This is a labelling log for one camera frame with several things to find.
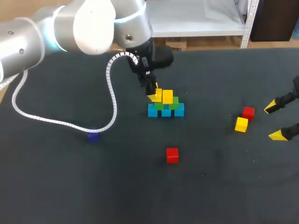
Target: yellow block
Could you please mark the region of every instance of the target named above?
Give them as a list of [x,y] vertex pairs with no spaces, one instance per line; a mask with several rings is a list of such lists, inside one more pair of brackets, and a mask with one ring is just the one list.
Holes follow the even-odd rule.
[[148,95],[148,98],[153,102],[154,100],[158,99],[158,95],[157,94]]
[[264,111],[267,113],[267,114],[269,114],[266,110],[268,109],[268,108],[270,108],[270,107],[273,107],[273,106],[275,106],[276,105],[276,103],[275,103],[275,99],[264,109]]
[[248,119],[238,118],[237,123],[235,125],[235,131],[246,132],[247,126],[248,126]]
[[163,90],[163,104],[173,104],[172,90]]
[[161,103],[162,102],[162,89],[156,89],[156,99],[152,99],[152,102]]
[[281,130],[277,131],[277,132],[274,132],[272,134],[269,134],[269,137],[272,139],[272,140],[275,140],[275,141],[288,141],[288,139],[286,139],[282,133],[281,133]]

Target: cube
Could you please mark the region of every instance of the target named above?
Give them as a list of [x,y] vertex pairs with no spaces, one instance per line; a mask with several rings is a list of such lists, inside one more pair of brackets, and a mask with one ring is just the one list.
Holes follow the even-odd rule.
[[164,104],[162,103],[155,103],[155,109],[158,111],[164,110]]
[[158,117],[158,110],[155,109],[153,104],[149,104],[148,106],[148,117],[149,118],[157,118]]
[[252,121],[252,119],[254,118],[254,112],[254,108],[245,106],[243,109],[242,117],[248,119],[249,121]]
[[171,117],[171,110],[162,110],[162,117]]
[[183,117],[185,114],[185,107],[184,104],[179,103],[178,104],[178,109],[174,111],[174,116],[175,117]]
[[163,90],[163,104],[172,104],[173,103],[173,91],[172,90]]
[[167,163],[178,163],[178,148],[166,149],[166,161]]
[[162,89],[156,89],[156,99],[152,99],[152,102],[158,102],[161,103],[162,102]]
[[173,97],[173,103],[169,104],[169,109],[170,110],[177,110],[178,108],[179,108],[178,97]]
[[97,142],[100,140],[100,133],[87,133],[87,138],[89,142]]
[[248,126],[247,118],[237,118],[237,123],[235,125],[235,131],[246,132]]

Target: white cable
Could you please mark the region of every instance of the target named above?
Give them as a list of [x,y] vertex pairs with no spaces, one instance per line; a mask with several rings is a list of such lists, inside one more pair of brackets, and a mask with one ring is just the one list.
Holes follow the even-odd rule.
[[4,83],[1,83],[0,90],[4,89],[6,86],[8,86],[8,84],[10,84],[18,75],[19,74],[11,76],[7,81],[5,81]]
[[105,127],[101,128],[101,129],[95,129],[95,130],[87,129],[87,128],[79,127],[77,125],[74,125],[74,124],[71,124],[71,123],[68,123],[68,122],[63,122],[63,121],[59,121],[59,120],[52,120],[52,119],[47,119],[47,118],[41,118],[41,117],[38,117],[38,116],[35,116],[35,115],[27,114],[27,113],[23,112],[22,110],[20,110],[19,107],[16,104],[16,98],[17,98],[17,95],[18,95],[20,89],[25,84],[25,81],[26,81],[27,75],[28,75],[28,70],[24,71],[22,80],[20,81],[20,83],[18,84],[17,88],[15,89],[15,91],[13,93],[13,97],[12,97],[13,107],[19,114],[23,115],[24,117],[30,118],[30,119],[44,121],[44,122],[58,124],[58,125],[64,125],[64,126],[68,126],[68,127],[71,127],[71,128],[83,131],[83,132],[88,132],[88,133],[103,132],[103,131],[107,130],[108,128],[110,128],[113,125],[113,123],[115,122],[115,119],[116,119],[117,105],[116,105],[116,99],[115,99],[114,91],[113,91],[112,84],[111,84],[110,70],[111,70],[111,66],[115,62],[115,60],[117,58],[122,57],[122,56],[128,56],[133,60],[134,64],[136,64],[136,65],[138,64],[137,57],[135,55],[133,55],[132,53],[129,53],[129,52],[118,53],[118,54],[114,55],[109,60],[108,65],[106,67],[106,79],[107,79],[107,84],[108,84],[108,88],[109,88],[112,103],[113,103],[113,115],[112,115],[111,121]]

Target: stacked blocks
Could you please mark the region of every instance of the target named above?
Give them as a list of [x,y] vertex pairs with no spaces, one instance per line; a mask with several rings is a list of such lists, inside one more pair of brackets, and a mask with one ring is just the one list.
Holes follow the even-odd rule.
[[164,110],[162,110],[162,117],[171,117],[171,110],[169,110],[168,105],[164,106]]
[[237,118],[235,130],[238,132],[246,132],[248,123],[254,118],[255,109],[245,106],[243,109],[242,117]]
[[164,110],[164,104],[163,103],[155,103],[155,109],[158,111]]
[[178,108],[178,97],[173,97],[173,103],[169,105],[169,110],[177,110]]
[[155,106],[153,104],[149,104],[148,117],[149,118],[157,118],[158,117],[158,110],[155,109]]
[[172,104],[173,103],[173,91],[172,90],[163,90],[163,104]]
[[183,117],[185,108],[183,103],[179,103],[178,97],[173,96],[172,90],[156,89],[156,94],[159,100],[153,101],[154,104],[149,104],[148,117]]
[[151,101],[157,103],[162,102],[162,89],[156,89],[156,98],[151,99]]
[[180,103],[178,104],[178,109],[174,111],[175,117],[183,117],[185,114],[185,107],[184,104]]

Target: black tabletop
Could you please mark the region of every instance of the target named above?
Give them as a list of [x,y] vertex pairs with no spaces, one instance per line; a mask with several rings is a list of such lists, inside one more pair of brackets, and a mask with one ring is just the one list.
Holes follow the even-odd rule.
[[[299,141],[268,135],[299,122],[299,104],[263,109],[292,90],[298,49],[175,54],[155,72],[185,104],[184,118],[148,118],[145,90],[125,58],[112,69],[115,124],[86,134],[0,105],[1,224],[299,223]],[[29,71],[18,106],[27,113],[103,127],[112,117],[105,68],[111,54],[56,54]],[[256,109],[234,131],[243,106]],[[178,147],[179,164],[166,164]]]

